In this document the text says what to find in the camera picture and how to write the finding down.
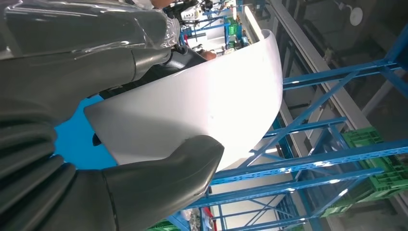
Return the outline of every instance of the plastic wrap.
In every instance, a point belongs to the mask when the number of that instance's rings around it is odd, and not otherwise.
[[[0,60],[119,47],[163,49],[179,38],[179,23],[154,9],[101,0],[6,0]]]

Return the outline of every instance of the metal shelf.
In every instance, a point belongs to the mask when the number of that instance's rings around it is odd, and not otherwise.
[[[223,230],[252,231],[277,227],[282,230],[288,230],[297,225],[302,225],[305,222],[309,222],[313,230],[322,230],[317,218],[320,217],[320,215],[325,211],[326,208],[330,207],[344,194],[346,194],[349,190],[354,188],[367,177],[383,172],[383,170],[380,168],[361,170],[356,161],[407,153],[408,140],[385,142],[371,146],[350,149],[348,148],[347,144],[340,135],[340,132],[335,126],[346,122],[352,124],[349,117],[344,116],[309,124],[301,123],[304,119],[308,118],[313,111],[319,108],[325,101],[330,99],[338,90],[341,90],[348,81],[356,77],[370,76],[382,73],[388,80],[390,80],[390,82],[397,84],[397,89],[408,98],[408,85],[404,82],[397,81],[397,79],[399,80],[399,78],[394,76],[394,73],[391,71],[405,66],[405,64],[402,64],[399,61],[398,57],[400,52],[406,47],[407,43],[408,26],[402,31],[398,42],[391,49],[390,53],[382,60],[378,60],[369,64],[360,64],[285,79],[283,81],[284,90],[316,84],[325,84],[327,83],[327,81],[339,80],[339,82],[335,86],[331,86],[329,89],[327,89],[327,93],[325,93],[319,100],[311,104],[310,107],[303,113],[301,113],[301,115],[299,115],[297,118],[295,118],[292,123],[287,124],[284,128],[276,128],[276,126],[274,126],[275,130],[268,132],[264,136],[265,139],[272,138],[266,145],[255,151],[255,155],[248,158],[238,168],[218,172],[214,176],[211,184],[218,185],[278,174],[291,174],[294,180],[215,195],[208,195],[192,203],[187,208],[214,205],[219,206],[222,204],[233,203],[242,200],[250,200],[253,203],[263,205],[264,208],[260,210],[251,210],[235,214],[223,214],[222,212],[220,212],[220,216],[215,217],[215,219],[223,220],[226,217],[239,216],[248,213],[256,213],[256,216],[258,216],[264,211],[274,210],[277,214],[277,217],[279,217],[279,220],[264,222],[261,224],[255,224],[254,222],[252,222],[251,224],[250,221],[244,227],[228,229],[225,226],[225,229],[223,228]],[[300,155],[301,157],[293,158],[293,153],[291,153],[292,151],[287,142],[287,135],[293,135],[294,133],[317,128],[323,128],[324,132],[321,133],[320,138],[318,139],[312,150],[308,154]],[[319,145],[328,134],[330,134],[334,138],[337,145],[341,147],[341,150],[325,154],[317,154],[322,152]],[[265,153],[265,150],[272,148],[277,144],[283,146],[283,148],[288,153],[288,155],[286,155],[285,157],[290,158],[277,158],[276,156],[271,156]],[[275,160],[275,162],[251,166],[251,164],[261,156],[270,157],[271,159]],[[311,177],[301,177],[302,171],[304,170],[313,170],[317,173],[308,172]],[[309,199],[308,201],[304,195],[304,193],[309,189],[317,189],[317,191],[313,192],[317,192],[316,194],[319,196],[318,199],[312,199],[312,203],[310,203],[311,200]],[[305,207],[306,215],[300,216],[296,207],[293,205],[293,199],[291,197],[291,193],[293,192],[299,193],[299,196]],[[256,198],[277,196],[280,194],[285,195],[284,200],[282,200],[278,204],[278,206],[275,207],[255,200]]]

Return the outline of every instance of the green storage bin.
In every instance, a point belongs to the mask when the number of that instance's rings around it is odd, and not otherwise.
[[[238,24],[233,18],[227,18],[227,23],[230,23],[228,27],[229,35],[236,35],[238,32]]]
[[[350,147],[383,142],[375,128],[354,130],[342,135]],[[363,160],[360,164],[364,169],[380,167],[384,173],[369,177],[348,193],[356,202],[385,199],[408,189],[408,167],[395,156]]]
[[[347,200],[339,200],[336,203],[334,203],[332,206],[326,208],[324,213],[320,216],[321,218],[325,218],[328,216],[333,216],[333,215],[340,215],[343,214],[345,211],[347,211],[354,203],[351,203]]]
[[[373,127],[345,132],[342,136],[350,148],[358,148],[384,142],[379,132]]]
[[[173,225],[168,220],[162,220],[154,226],[148,228],[146,231],[181,231],[177,226]]]

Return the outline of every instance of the blue rack frame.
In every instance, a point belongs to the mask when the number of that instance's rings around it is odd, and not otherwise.
[[[333,205],[344,194],[346,194],[349,190],[357,186],[367,177],[383,172],[383,170],[380,168],[360,170],[361,168],[358,168],[359,164],[357,161],[381,156],[406,153],[408,152],[408,140],[385,142],[371,146],[350,149],[346,142],[344,141],[343,137],[341,136],[339,130],[337,130],[336,128],[336,125],[344,123],[347,120],[347,118],[340,117],[309,124],[301,124],[301,122],[305,118],[307,118],[314,110],[316,110],[324,102],[326,102],[338,89],[340,89],[347,82],[356,77],[370,76],[381,73],[391,83],[394,84],[396,89],[398,89],[406,98],[408,98],[408,84],[402,81],[392,72],[393,70],[397,70],[408,66],[407,63],[403,62],[404,60],[406,60],[406,57],[401,57],[402,55],[405,55],[404,53],[402,53],[402,51],[406,49],[407,45],[408,45],[408,25],[405,26],[405,28],[402,30],[396,43],[387,53],[385,58],[382,60],[374,61],[368,64],[359,64],[324,71],[320,73],[284,79],[283,90],[317,85],[334,80],[340,81],[334,88],[326,92],[319,100],[310,105],[308,109],[306,109],[300,116],[298,116],[293,121],[293,123],[289,124],[284,128],[277,128],[279,126],[279,123],[275,121],[274,122],[275,130],[267,132],[264,136],[264,139],[271,138],[271,140],[259,150],[257,151],[253,150],[255,152],[254,156],[248,158],[238,168],[220,171],[217,174],[215,174],[211,182],[211,185],[235,182],[240,180],[249,180],[259,177],[285,173],[291,173],[294,180],[244,190],[238,190],[233,192],[207,195],[206,197],[203,197],[202,199],[192,203],[187,208],[217,205],[219,207],[220,215],[214,217],[213,219],[221,219],[222,229],[228,231],[255,231],[277,227],[279,227],[281,230],[290,230],[306,222],[310,222],[313,230],[315,231],[322,230],[318,218],[325,211],[326,208]],[[286,135],[290,133],[306,131],[316,128],[324,128],[325,131],[322,132],[322,134],[320,135],[318,142],[316,143],[316,146],[312,148],[308,156],[293,158],[292,151],[286,140]],[[314,155],[315,152],[318,150],[319,144],[321,144],[323,138],[329,133],[333,136],[333,138],[336,140],[337,144],[342,148],[342,150],[331,152],[328,154]],[[288,153],[287,155],[285,155],[285,158],[271,156],[265,153],[265,150],[277,145],[278,143],[281,146],[283,146],[282,149],[285,149],[285,151]],[[277,161],[267,164],[251,166],[251,164],[260,156],[266,156]],[[359,170],[346,173],[340,172],[340,174],[336,174],[335,172],[331,173],[327,171],[322,171],[325,172],[327,176],[311,180],[298,181],[299,176],[301,175],[303,170],[315,170],[315,171],[324,170],[325,167],[330,167],[333,165],[348,162],[354,163],[357,169]],[[334,197],[329,198],[324,204],[318,206],[312,211],[301,189],[334,184],[341,181],[344,181],[344,183],[340,185],[337,194]],[[290,195],[294,191],[297,191],[299,193],[302,203],[305,206],[306,210],[305,216],[299,216],[298,211],[293,205],[293,201],[291,200]],[[284,199],[281,200],[278,206],[276,207],[270,206],[269,203],[271,203],[279,194],[284,194],[285,195]],[[255,200],[256,198],[266,196],[274,196],[268,204],[264,204]],[[225,215],[222,213],[220,205],[242,200],[250,200],[254,203],[261,204],[264,207],[262,209],[240,212],[235,214]],[[279,220],[256,224],[256,221],[260,218],[260,216],[268,210],[274,210],[277,216],[279,217]],[[233,229],[226,228],[226,223],[224,222],[225,218],[250,213],[256,213],[256,215],[244,227]]]
[[[215,21],[222,19],[224,20],[222,24],[219,25],[215,25],[212,26],[211,24],[214,23]],[[206,19],[206,20],[201,20],[198,21],[199,23],[203,23],[203,22],[209,22],[206,25],[204,25],[203,27],[201,27],[200,29],[197,30],[190,30],[190,29],[186,29],[186,30],[181,30],[180,31],[180,43],[182,45],[185,45],[185,41],[184,41],[184,36],[185,35],[192,35],[192,34],[197,34],[197,32],[200,31],[204,31],[204,30],[209,30],[209,29],[214,29],[214,28],[219,28],[219,27],[224,27],[224,41],[225,41],[225,46],[228,46],[228,43],[230,42],[230,31],[229,31],[229,27],[231,25],[231,23],[227,23],[227,16],[218,16],[218,17],[213,17],[210,19]]]

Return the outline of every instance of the white plastic panel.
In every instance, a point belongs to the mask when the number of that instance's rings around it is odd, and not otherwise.
[[[91,105],[86,116],[119,164],[166,158],[204,134],[225,147],[221,170],[262,139],[281,105],[278,47],[262,33],[251,46]]]

